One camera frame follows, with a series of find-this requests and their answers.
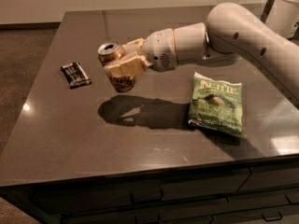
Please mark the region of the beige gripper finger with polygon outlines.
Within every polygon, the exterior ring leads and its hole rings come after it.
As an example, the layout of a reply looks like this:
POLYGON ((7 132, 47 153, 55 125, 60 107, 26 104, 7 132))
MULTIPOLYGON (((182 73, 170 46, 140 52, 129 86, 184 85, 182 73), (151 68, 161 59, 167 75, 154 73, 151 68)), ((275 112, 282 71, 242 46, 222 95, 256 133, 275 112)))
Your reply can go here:
POLYGON ((149 67, 153 66, 153 62, 144 55, 119 59, 113 56, 103 56, 102 65, 109 77, 134 77, 143 75, 149 67))
POLYGON ((144 45, 145 39, 144 38, 138 38, 133 41, 130 41, 126 44, 122 44, 122 55, 121 58, 130 58, 134 56, 143 56, 143 45, 144 45))

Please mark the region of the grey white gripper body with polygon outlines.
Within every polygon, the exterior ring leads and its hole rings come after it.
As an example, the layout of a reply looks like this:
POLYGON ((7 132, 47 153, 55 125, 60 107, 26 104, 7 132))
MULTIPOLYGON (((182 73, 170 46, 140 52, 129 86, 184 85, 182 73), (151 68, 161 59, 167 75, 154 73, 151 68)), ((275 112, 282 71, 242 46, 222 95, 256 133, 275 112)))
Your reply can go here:
POLYGON ((175 70, 178 67, 174 30, 164 29, 148 36, 143 43, 143 53, 157 72, 175 70))

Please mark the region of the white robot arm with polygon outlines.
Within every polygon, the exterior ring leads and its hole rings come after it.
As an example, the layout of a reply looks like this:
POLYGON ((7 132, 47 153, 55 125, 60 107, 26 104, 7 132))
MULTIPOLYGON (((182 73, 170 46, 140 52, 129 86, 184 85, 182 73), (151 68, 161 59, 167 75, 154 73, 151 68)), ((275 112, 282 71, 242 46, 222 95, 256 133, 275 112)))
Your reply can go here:
POLYGON ((213 7, 205 23, 164 29, 124 45, 106 42, 97 53, 118 92, 131 90, 135 77, 149 68, 165 72, 188 60, 214 63, 239 55, 261 68, 294 105, 299 103, 299 47, 234 3, 213 7))

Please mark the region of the white cylindrical robot base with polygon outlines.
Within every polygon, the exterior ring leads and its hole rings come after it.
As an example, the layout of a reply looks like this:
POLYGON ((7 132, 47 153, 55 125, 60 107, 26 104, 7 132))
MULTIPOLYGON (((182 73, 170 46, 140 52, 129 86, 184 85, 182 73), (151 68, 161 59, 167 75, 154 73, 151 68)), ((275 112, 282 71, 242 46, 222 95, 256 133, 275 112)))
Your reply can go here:
POLYGON ((293 38, 298 29, 299 0, 270 0, 271 5, 265 24, 275 33, 293 38))

